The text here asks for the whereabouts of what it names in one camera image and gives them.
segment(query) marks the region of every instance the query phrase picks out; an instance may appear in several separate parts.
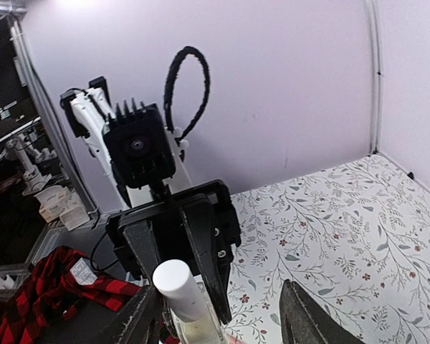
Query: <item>clothing label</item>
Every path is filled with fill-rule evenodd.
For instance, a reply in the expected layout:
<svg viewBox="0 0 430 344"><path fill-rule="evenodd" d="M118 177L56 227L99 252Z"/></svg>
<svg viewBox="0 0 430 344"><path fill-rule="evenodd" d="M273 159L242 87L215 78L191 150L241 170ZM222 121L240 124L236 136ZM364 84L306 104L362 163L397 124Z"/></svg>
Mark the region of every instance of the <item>clothing label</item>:
<svg viewBox="0 0 430 344"><path fill-rule="evenodd" d="M97 276L89 268L84 258L80 258L70 272L79 285L93 285L97 281Z"/></svg>

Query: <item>white bottle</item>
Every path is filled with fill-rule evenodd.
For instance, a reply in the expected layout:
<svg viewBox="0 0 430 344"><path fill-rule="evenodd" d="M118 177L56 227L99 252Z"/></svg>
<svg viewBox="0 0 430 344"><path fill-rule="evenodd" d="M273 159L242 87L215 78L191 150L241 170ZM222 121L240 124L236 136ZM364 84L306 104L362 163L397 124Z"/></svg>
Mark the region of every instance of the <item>white bottle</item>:
<svg viewBox="0 0 430 344"><path fill-rule="evenodd" d="M204 284L198 286L185 262L173 259L160 264L153 284L166 298L183 344L228 344Z"/></svg>

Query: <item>white floral tablecloth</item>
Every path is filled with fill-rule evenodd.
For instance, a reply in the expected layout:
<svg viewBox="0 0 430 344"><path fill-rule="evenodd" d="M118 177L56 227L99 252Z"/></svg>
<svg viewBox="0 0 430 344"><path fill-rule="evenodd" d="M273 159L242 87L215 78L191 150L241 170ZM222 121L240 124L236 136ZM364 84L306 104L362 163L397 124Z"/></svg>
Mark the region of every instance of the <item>white floral tablecloth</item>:
<svg viewBox="0 0 430 344"><path fill-rule="evenodd" d="M282 342L285 279L365 343L430 343L430 194L382 156L233 196L227 332Z"/></svg>

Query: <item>plaid shirt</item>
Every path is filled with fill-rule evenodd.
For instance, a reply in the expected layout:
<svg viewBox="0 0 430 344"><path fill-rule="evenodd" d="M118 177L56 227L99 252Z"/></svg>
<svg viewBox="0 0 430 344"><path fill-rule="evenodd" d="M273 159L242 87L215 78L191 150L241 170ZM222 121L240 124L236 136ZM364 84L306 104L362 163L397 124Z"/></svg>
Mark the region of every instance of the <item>plaid shirt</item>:
<svg viewBox="0 0 430 344"><path fill-rule="evenodd" d="M33 344L49 323L69 320L85 298L117 312L140 291L131 283L97 276L93 285L79 285L70 269L86 256L68 247L56 248L32 270L16 294L1 308L0 343ZM168 338L166 343L178 343Z"/></svg>

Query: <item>white partition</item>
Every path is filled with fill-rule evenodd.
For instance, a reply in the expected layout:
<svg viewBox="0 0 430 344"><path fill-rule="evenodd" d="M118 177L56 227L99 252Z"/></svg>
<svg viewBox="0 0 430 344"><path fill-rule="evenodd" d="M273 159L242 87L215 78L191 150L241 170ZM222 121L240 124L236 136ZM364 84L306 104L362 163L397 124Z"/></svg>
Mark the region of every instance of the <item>white partition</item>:
<svg viewBox="0 0 430 344"><path fill-rule="evenodd" d="M430 0L378 6L384 65L380 151L430 189Z"/></svg>
<svg viewBox="0 0 430 344"><path fill-rule="evenodd" d="M245 191L368 153L372 60L364 0L39 0L24 31L54 103L67 88L104 75L114 101L133 96L162 106L175 53L199 48L212 88L188 137L195 183L221 178L232 192ZM177 125L189 123L202 91L201 68L190 61L174 97ZM102 210L118 207L100 167L70 137Z"/></svg>

